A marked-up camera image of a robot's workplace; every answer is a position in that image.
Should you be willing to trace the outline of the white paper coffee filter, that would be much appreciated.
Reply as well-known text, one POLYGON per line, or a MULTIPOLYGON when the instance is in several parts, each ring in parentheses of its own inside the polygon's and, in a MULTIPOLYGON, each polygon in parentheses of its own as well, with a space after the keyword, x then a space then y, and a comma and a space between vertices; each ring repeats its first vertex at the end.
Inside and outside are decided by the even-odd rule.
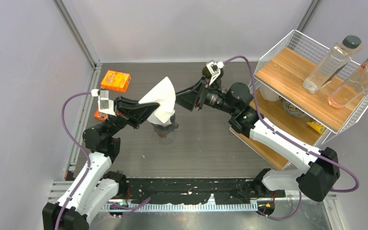
POLYGON ((170 124, 172 124, 173 122, 171 121, 172 116, 175 114, 175 110, 173 109, 172 111, 168 112, 165 111, 163 109, 160 109, 154 113, 152 113, 149 117, 148 117, 148 121, 154 125, 160 125, 160 126, 168 126, 170 124))

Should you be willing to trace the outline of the dark green glass dripper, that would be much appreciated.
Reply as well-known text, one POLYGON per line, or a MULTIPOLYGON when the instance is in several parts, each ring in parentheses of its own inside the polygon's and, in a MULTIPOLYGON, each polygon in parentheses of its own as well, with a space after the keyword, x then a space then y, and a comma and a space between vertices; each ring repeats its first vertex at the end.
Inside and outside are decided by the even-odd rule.
MULTIPOLYGON (((216 81, 218 79, 221 79, 223 76, 224 76, 224 71, 223 69, 218 69, 220 71, 220 74, 216 77, 216 81)), ((208 70, 207 66, 203 67, 202 69, 202 75, 205 76, 207 79, 211 79, 212 78, 212 75, 210 73, 210 71, 208 70)))

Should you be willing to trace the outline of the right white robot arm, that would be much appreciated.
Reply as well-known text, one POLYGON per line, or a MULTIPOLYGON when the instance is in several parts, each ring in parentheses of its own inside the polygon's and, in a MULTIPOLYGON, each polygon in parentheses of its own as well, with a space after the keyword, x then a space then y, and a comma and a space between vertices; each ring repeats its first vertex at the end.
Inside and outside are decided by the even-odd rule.
POLYGON ((228 123, 239 134, 264 144, 296 166, 291 172, 262 170, 255 179, 254 190, 268 196, 275 190, 300 191, 321 202, 340 177, 337 153, 308 145, 274 125, 251 107, 253 96, 246 84, 236 82, 227 92, 208 85, 202 77, 194 86, 175 94, 175 102, 193 111, 207 105, 230 114, 228 123))

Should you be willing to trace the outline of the grey glass dripper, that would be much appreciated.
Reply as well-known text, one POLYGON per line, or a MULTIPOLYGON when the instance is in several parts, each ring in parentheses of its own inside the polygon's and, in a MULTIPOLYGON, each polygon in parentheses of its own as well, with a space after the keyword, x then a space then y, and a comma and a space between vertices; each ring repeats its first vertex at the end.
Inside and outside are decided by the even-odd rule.
POLYGON ((152 124, 154 131, 161 138, 166 138, 168 134, 172 133, 175 129, 179 127, 178 123, 175 121, 175 115, 170 117, 170 120, 163 125, 152 124))

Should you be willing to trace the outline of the glass carafe with leather collar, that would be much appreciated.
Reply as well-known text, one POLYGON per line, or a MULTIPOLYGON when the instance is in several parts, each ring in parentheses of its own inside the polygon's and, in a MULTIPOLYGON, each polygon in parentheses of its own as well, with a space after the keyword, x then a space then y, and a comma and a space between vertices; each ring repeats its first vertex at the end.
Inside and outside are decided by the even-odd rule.
POLYGON ((160 145, 170 145, 174 142, 172 136, 168 136, 165 134, 157 133, 158 138, 156 139, 157 143, 160 145))

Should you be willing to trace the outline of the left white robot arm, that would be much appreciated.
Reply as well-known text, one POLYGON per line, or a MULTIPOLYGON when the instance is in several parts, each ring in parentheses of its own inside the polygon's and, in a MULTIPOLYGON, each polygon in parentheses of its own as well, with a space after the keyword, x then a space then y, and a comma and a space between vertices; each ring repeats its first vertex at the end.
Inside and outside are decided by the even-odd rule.
POLYGON ((123 198, 128 191, 124 176, 106 173, 120 151, 120 138, 114 135, 125 126, 139 128, 160 104, 139 103, 125 97, 111 101, 107 118, 83 132, 85 169, 57 200, 42 210, 45 230, 87 230, 90 223, 112 198, 123 198))

